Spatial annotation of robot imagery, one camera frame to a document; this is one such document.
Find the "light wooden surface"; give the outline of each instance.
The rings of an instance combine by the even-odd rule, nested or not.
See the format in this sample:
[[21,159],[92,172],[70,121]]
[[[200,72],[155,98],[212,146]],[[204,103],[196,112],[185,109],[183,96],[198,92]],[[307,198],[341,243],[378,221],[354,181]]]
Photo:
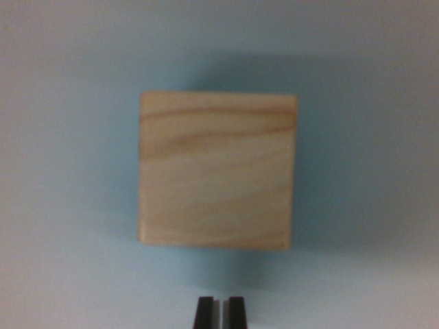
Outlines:
[[139,240],[288,249],[293,95],[146,92],[139,133]]

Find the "light blue background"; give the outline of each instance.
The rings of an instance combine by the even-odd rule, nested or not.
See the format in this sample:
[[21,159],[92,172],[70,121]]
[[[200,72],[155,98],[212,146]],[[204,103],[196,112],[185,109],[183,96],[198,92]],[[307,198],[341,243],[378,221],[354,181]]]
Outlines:
[[[0,328],[439,328],[439,4],[2,1]],[[290,252],[137,242],[139,95],[299,96]]]

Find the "wooden cube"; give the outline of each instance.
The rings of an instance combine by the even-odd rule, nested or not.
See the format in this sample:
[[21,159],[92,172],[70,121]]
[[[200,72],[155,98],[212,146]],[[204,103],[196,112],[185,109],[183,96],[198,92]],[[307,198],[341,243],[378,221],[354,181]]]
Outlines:
[[142,243],[289,249],[295,96],[154,91],[140,112]]

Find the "wooden block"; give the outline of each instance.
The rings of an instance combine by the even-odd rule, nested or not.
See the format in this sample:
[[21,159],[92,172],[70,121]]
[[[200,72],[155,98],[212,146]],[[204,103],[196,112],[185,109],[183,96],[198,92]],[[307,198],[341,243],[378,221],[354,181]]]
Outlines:
[[288,249],[297,98],[145,92],[139,240]]

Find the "block face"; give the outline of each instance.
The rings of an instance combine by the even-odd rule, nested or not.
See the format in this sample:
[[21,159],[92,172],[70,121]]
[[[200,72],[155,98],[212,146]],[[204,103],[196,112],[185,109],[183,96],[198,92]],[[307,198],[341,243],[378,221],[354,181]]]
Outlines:
[[139,130],[139,240],[289,248],[297,99],[147,92]]

